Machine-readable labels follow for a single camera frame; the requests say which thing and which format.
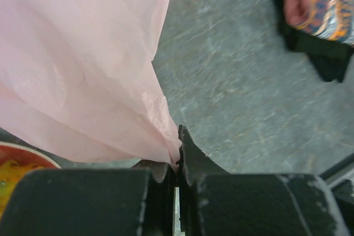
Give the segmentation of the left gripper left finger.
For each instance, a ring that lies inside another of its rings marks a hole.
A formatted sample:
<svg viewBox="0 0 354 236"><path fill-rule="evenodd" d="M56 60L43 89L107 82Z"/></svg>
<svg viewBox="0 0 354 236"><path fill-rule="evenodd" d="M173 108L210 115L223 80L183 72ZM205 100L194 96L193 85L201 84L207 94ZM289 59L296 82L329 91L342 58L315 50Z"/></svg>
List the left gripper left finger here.
<svg viewBox="0 0 354 236"><path fill-rule="evenodd" d="M1 218L2 235L173 235L176 175L145 161L130 169L26 174Z"/></svg>

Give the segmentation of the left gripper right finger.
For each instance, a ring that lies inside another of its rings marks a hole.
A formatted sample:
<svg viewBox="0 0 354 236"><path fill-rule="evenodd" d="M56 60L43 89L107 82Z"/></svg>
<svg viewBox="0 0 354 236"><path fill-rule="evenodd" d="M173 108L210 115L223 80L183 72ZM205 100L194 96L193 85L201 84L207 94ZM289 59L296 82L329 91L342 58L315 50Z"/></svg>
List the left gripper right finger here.
<svg viewBox="0 0 354 236"><path fill-rule="evenodd" d="M312 174L232 174L179 126L185 235L349 235L350 202Z"/></svg>

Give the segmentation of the pineapple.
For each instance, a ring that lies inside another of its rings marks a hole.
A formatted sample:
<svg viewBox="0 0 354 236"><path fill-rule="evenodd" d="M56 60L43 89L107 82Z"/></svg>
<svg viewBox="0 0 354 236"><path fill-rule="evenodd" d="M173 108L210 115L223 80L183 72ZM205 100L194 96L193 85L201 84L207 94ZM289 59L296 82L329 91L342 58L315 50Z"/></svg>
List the pineapple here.
<svg viewBox="0 0 354 236"><path fill-rule="evenodd" d="M19 165L16 161L10 160L1 165L1 213L4 212L9 198L17 183L30 171L44 169L37 164Z"/></svg>

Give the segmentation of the pink plastic bag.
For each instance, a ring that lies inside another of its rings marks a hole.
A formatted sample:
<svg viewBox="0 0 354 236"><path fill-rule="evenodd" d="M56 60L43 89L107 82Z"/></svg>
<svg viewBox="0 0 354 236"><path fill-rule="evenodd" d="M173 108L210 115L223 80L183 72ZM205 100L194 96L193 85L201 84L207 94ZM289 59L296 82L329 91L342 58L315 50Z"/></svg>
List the pink plastic bag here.
<svg viewBox="0 0 354 236"><path fill-rule="evenodd" d="M153 69L169 0L1 0L1 128L76 162L176 167Z"/></svg>

